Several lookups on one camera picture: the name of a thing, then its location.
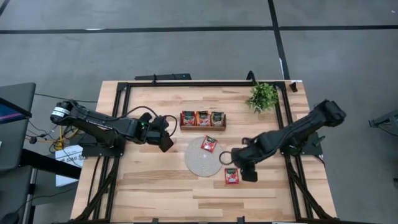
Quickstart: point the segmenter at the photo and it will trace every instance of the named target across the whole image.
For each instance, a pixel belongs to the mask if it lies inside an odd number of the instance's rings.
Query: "black floor stripe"
[[[0,34],[114,34],[146,32],[199,32],[199,31],[262,31],[271,26],[219,26],[219,27],[159,27],[120,29],[52,29],[52,30],[0,30]]]
[[[0,7],[0,17],[1,17],[1,15],[2,15],[2,13],[4,12],[4,10],[6,9],[6,7],[7,7],[7,5],[8,5],[9,2],[10,2],[10,0],[4,0],[4,2],[1,4],[1,7]]]
[[[282,64],[283,79],[290,80],[289,69],[287,68],[284,45],[282,43],[282,37],[280,36],[280,32],[279,32],[279,25],[278,25],[278,20],[276,17],[276,11],[275,11],[275,6],[274,6],[273,0],[268,0],[268,6],[269,6],[269,11],[271,13],[272,26],[274,28],[275,41],[276,41],[276,46],[278,49],[279,59]]]
[[[279,30],[386,30],[398,29],[398,25],[379,26],[281,26]]]

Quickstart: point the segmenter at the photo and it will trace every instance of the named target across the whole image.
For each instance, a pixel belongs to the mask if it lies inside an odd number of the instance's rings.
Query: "black clamp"
[[[255,78],[255,76],[254,76],[254,73],[253,73],[253,71],[251,71],[251,70],[249,71],[248,76],[246,77],[246,80],[251,80],[251,82],[252,82],[253,85],[256,85],[256,84],[257,84],[256,78]]]
[[[156,75],[154,74],[154,79],[152,80],[152,85],[156,85],[156,80],[157,80],[157,77],[156,77]]]
[[[297,90],[296,82],[293,82],[293,83],[290,84],[289,86],[290,86],[290,88],[292,89],[292,91],[293,91],[294,93],[298,91],[298,90]]]
[[[116,91],[122,91],[122,90],[124,90],[128,85],[129,85],[129,83],[126,83],[126,82],[119,82],[119,83],[118,83],[118,87],[116,88]]]
[[[238,224],[244,224],[244,216],[238,217]]]
[[[251,139],[251,138],[242,138],[242,144],[248,145],[248,144],[250,144],[250,142],[251,142],[252,140],[253,140],[253,139]]]

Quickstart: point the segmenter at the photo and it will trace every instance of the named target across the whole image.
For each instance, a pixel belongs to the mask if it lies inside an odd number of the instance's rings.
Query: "desk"
[[[100,113],[112,114],[117,83],[103,82],[96,109]],[[303,84],[298,83],[297,89],[296,93],[287,90],[294,120],[309,112]],[[186,146],[198,136],[208,134],[219,140],[223,150],[231,150],[242,146],[243,137],[250,138],[279,128],[275,110],[253,114],[248,109],[244,101],[249,96],[249,87],[235,86],[132,88],[128,110],[145,105],[158,114],[176,117],[182,110],[224,111],[228,122],[225,132],[203,133],[177,128],[172,136],[175,145],[166,153],[156,146],[127,143],[118,170],[111,221],[149,222],[159,218],[161,222],[235,222],[236,217],[243,215],[247,222],[295,220],[285,161],[279,153],[258,163],[258,182],[242,181],[239,185],[225,186],[223,169],[213,177],[197,177],[184,163]],[[281,96],[280,105],[286,125]],[[131,116],[138,118],[143,112],[146,111],[137,110]],[[173,127],[174,121],[170,120],[169,132]],[[302,156],[302,160],[309,191],[327,213],[335,216],[323,164],[313,156]],[[93,157],[84,163],[71,218],[77,217],[87,204],[95,162]],[[95,183],[99,180],[101,163]],[[94,185],[93,194],[97,188],[98,185]],[[305,217],[303,199],[299,189],[297,191],[301,213]],[[100,218],[104,216],[104,210],[105,206],[101,206]]]
[[[35,83],[23,83],[0,87],[0,97],[22,109],[32,109]],[[13,169],[19,165],[24,147],[28,119],[0,125],[0,171]]]

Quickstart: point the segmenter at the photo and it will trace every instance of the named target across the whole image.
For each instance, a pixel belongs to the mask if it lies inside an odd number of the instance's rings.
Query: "brown box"
[[[182,114],[180,113],[180,129],[182,131],[225,131],[226,115],[224,114],[224,126],[185,126],[182,124]]]

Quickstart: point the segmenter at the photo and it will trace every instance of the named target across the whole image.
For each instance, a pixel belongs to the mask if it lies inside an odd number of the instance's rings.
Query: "snack packet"
[[[182,125],[184,126],[194,126],[196,121],[194,111],[183,111],[182,112]]]
[[[217,140],[215,140],[209,136],[205,136],[205,140],[203,141],[203,143],[201,144],[200,147],[209,152],[213,152],[214,148],[216,147],[216,144],[217,144]]]
[[[238,184],[238,169],[237,168],[225,168],[225,184]]]
[[[224,112],[211,112],[211,125],[224,126]]]
[[[197,126],[210,126],[210,115],[208,111],[197,111]]]

